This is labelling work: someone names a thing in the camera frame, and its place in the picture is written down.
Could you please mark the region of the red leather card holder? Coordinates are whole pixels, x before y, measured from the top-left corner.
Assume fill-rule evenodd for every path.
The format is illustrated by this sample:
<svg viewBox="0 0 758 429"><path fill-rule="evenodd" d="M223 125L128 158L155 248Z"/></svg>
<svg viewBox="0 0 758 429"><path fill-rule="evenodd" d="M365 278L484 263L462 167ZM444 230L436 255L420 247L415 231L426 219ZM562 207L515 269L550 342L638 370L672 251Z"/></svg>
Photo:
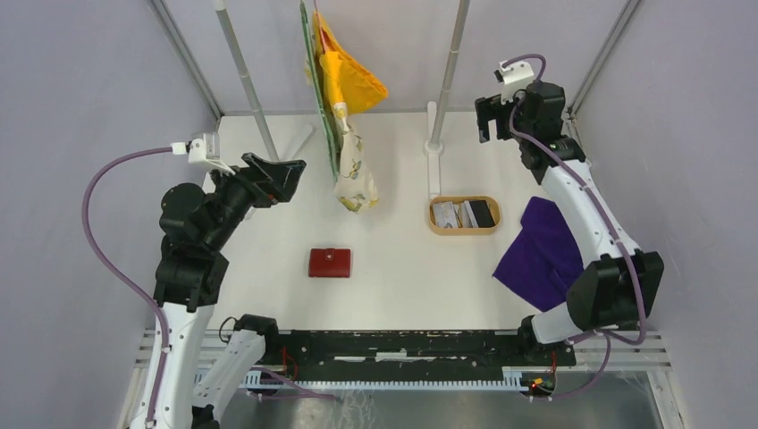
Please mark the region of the red leather card holder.
<svg viewBox="0 0 758 429"><path fill-rule="evenodd" d="M350 278L351 263L349 248L311 248L307 275L311 278Z"/></svg>

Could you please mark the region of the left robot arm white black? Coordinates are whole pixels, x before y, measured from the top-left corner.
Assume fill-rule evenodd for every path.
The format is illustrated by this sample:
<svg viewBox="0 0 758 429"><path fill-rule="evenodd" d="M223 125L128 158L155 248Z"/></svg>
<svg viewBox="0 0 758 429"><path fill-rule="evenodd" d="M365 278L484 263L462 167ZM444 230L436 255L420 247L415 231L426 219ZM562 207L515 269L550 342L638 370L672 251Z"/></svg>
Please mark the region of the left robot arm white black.
<svg viewBox="0 0 758 429"><path fill-rule="evenodd" d="M194 183L169 189L161 202L164 232L154 300L156 327L146 387L133 428L217 428L234 392L255 365L281 352L273 318L243 315L220 357L195 379L206 328L215 311L229 262L222 250L252 208L291 201L306 169L303 160L268 162L253 153L231 173L212 171L206 193Z"/></svg>

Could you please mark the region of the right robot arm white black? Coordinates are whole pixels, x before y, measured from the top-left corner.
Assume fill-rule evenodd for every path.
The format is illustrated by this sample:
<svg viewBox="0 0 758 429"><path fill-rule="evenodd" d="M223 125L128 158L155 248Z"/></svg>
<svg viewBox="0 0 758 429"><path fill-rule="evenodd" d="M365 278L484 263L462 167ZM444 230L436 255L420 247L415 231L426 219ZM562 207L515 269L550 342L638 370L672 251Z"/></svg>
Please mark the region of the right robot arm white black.
<svg viewBox="0 0 758 429"><path fill-rule="evenodd" d="M563 87L535 81L510 98L479 97L476 125L481 142L514 139L521 162L560 210L584 265L565 301L526 318L516 341L518 357L542 363L552 344L578 343L604 334L629 345L647 337L664 272L656 251L643 251L625 232L594 185L585 152L563 131Z"/></svg>

